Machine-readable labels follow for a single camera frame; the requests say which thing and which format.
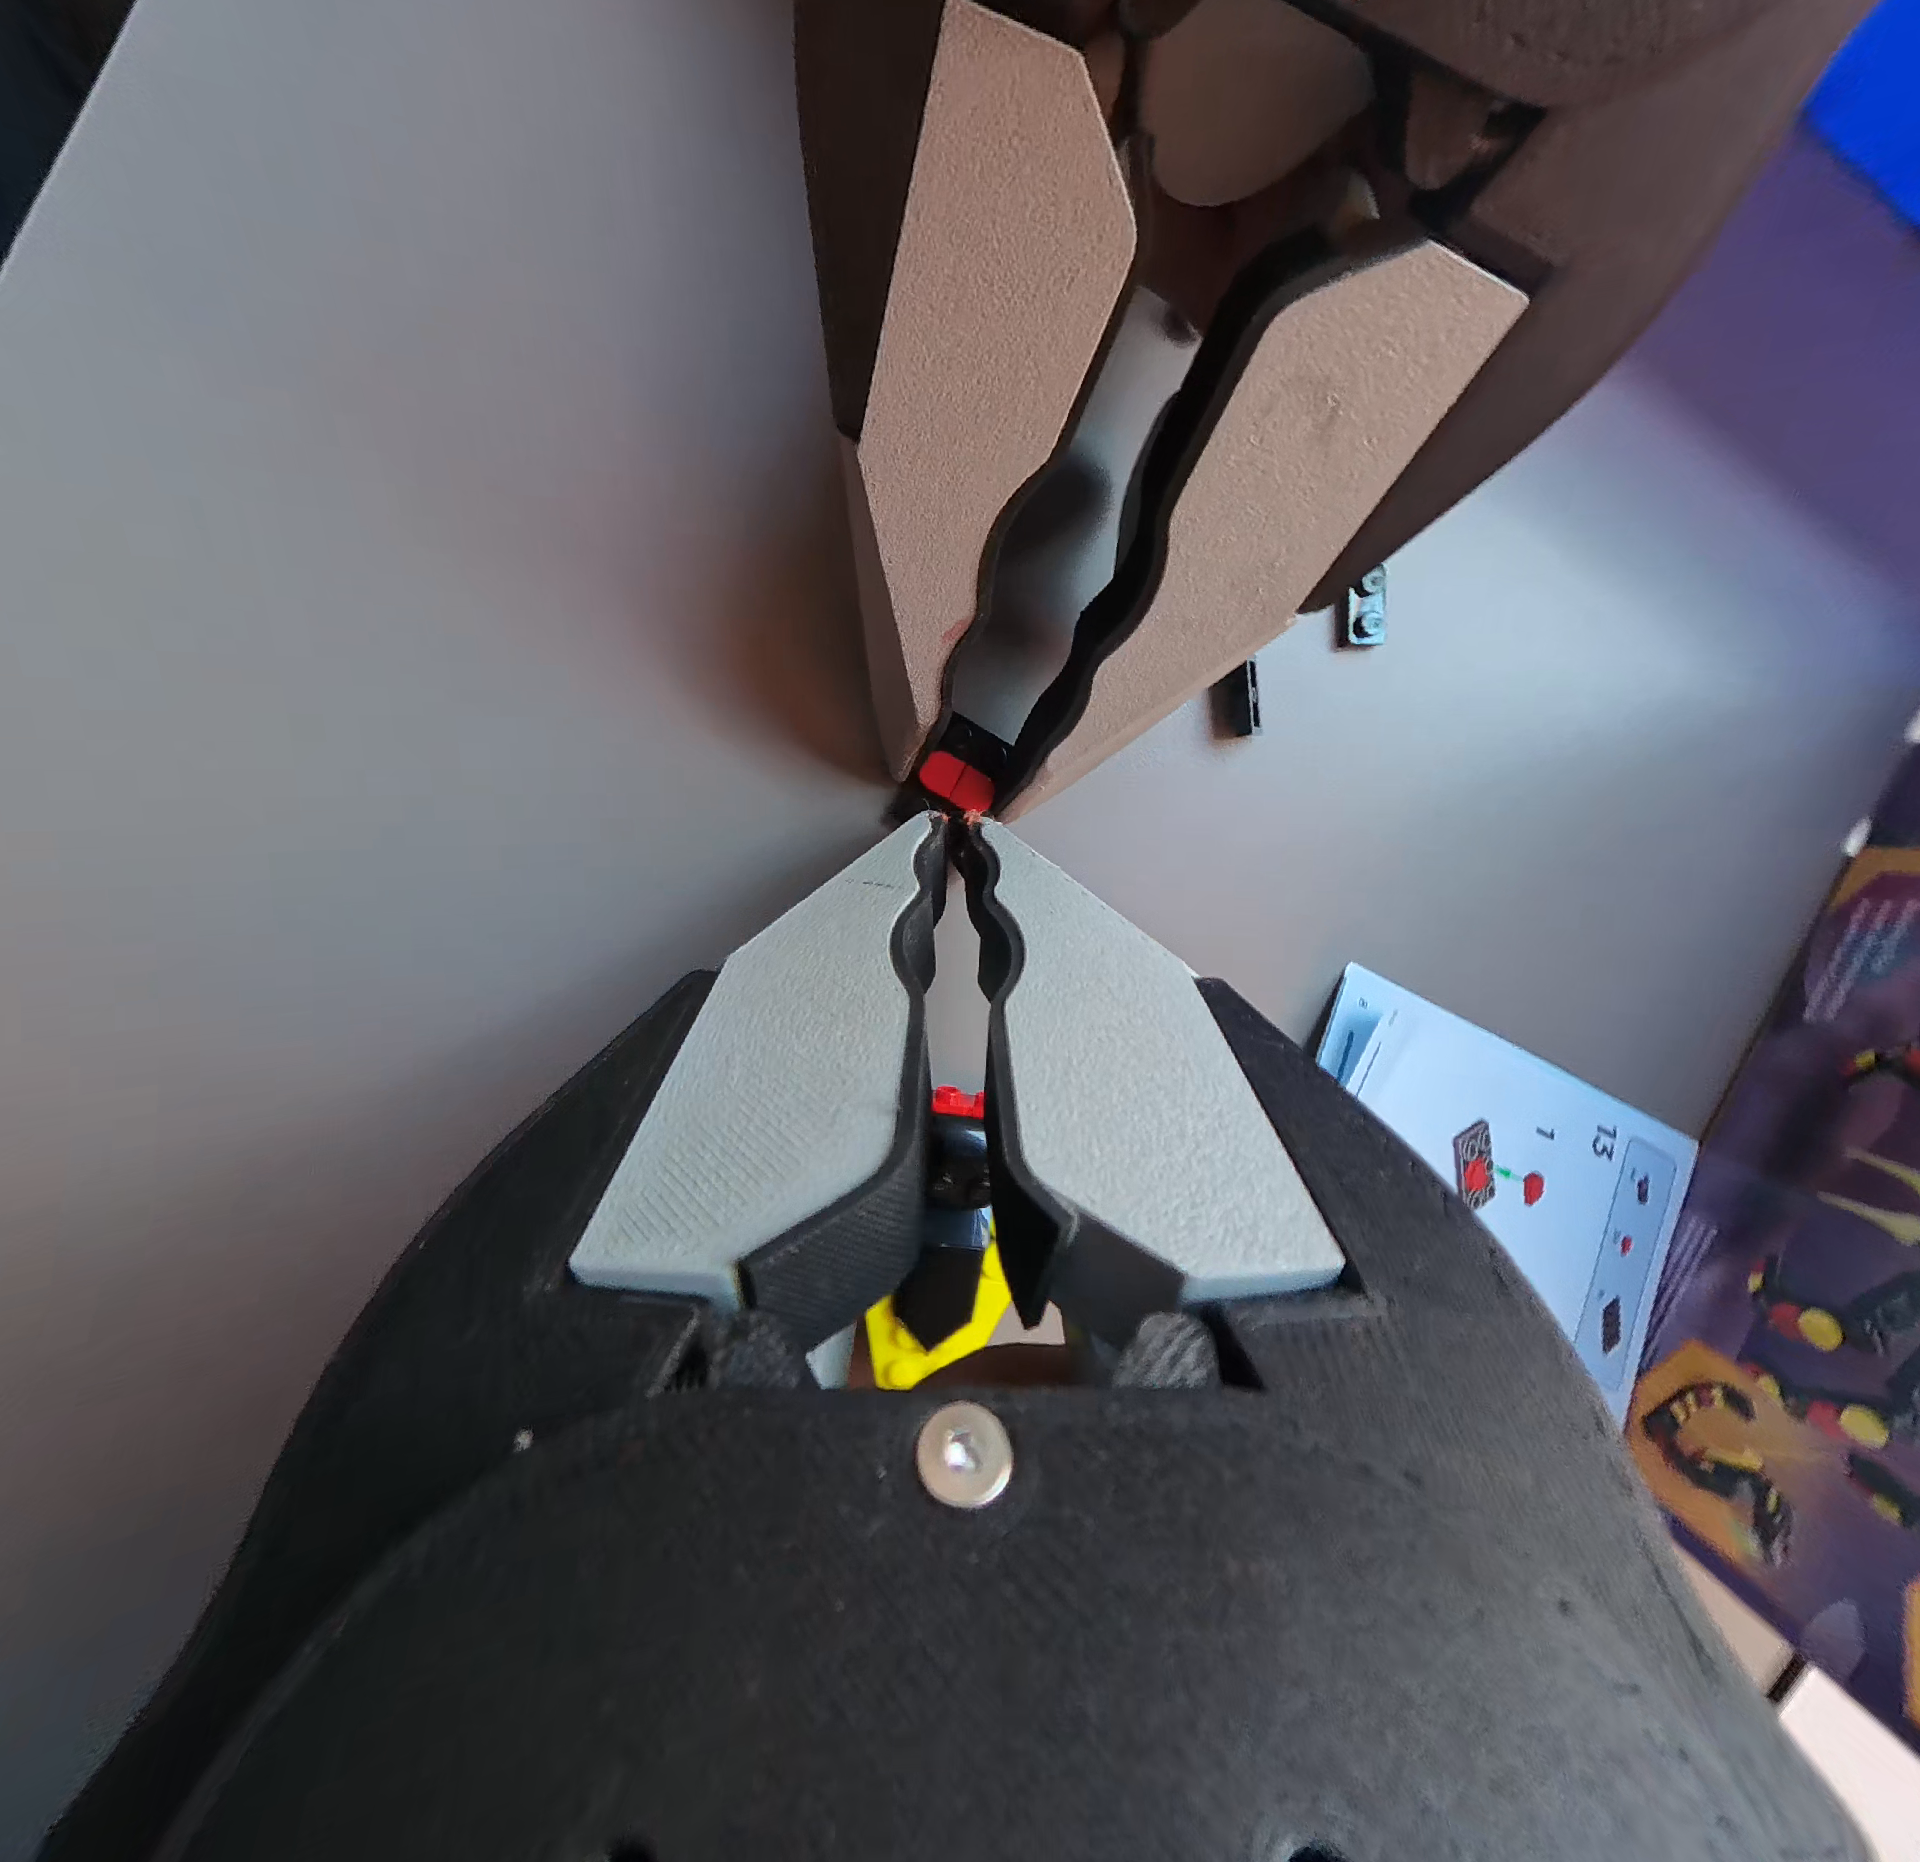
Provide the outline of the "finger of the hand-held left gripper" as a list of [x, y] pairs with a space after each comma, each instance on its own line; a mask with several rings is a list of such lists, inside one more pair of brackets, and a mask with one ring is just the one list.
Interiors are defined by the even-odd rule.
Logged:
[[1022, 721], [995, 819], [1285, 632], [1527, 310], [1521, 288], [1406, 228], [1258, 253], [1138, 459], [1115, 575]]
[[1081, 52], [947, 0], [845, 489], [880, 756], [943, 723], [1009, 508], [1069, 441], [1137, 256]]

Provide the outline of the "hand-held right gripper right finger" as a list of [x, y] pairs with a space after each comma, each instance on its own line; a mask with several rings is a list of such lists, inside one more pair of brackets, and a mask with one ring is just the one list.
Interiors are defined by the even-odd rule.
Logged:
[[1199, 976], [990, 819], [957, 862], [989, 1007], [984, 1134], [1012, 1309], [1107, 1347], [1313, 1295], [1347, 1257]]

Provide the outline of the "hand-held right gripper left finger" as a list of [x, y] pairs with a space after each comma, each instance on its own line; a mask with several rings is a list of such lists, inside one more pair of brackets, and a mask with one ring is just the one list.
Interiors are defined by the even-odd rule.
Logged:
[[572, 1247], [577, 1282], [823, 1347], [904, 1279], [947, 831], [898, 826], [726, 957]]

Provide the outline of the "yellow black lego assembly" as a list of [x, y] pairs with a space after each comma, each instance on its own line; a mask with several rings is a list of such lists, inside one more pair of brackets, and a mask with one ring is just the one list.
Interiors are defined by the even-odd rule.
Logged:
[[912, 1392], [989, 1347], [1012, 1307], [990, 1204], [984, 1096], [943, 1083], [928, 1102], [919, 1250], [864, 1317], [874, 1387]]

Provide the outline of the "small red black lego assembly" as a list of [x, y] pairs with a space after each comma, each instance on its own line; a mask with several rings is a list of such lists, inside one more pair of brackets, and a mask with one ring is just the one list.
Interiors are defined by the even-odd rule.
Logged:
[[1010, 746], [1001, 736], [951, 712], [927, 746], [915, 782], [935, 804], [965, 816], [986, 816], [995, 812], [1009, 759]]

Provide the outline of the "lego instruction booklet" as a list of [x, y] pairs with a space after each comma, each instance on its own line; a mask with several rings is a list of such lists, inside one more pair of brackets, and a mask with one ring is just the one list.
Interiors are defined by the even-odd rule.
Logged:
[[1694, 1142], [1358, 962], [1316, 1060], [1475, 1213], [1621, 1420]]

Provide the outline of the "purple lego set box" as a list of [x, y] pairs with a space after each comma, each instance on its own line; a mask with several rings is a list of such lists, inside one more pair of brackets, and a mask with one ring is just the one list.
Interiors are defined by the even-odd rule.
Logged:
[[1678, 1546], [1918, 1736], [1918, 743], [1700, 1142], [1624, 1433]]

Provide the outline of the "blue plastic bin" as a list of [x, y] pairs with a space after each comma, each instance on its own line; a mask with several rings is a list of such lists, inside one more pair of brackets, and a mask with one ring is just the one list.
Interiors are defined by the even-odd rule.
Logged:
[[1879, 0], [1813, 86], [1803, 119], [1906, 223], [1918, 223], [1918, 0]]

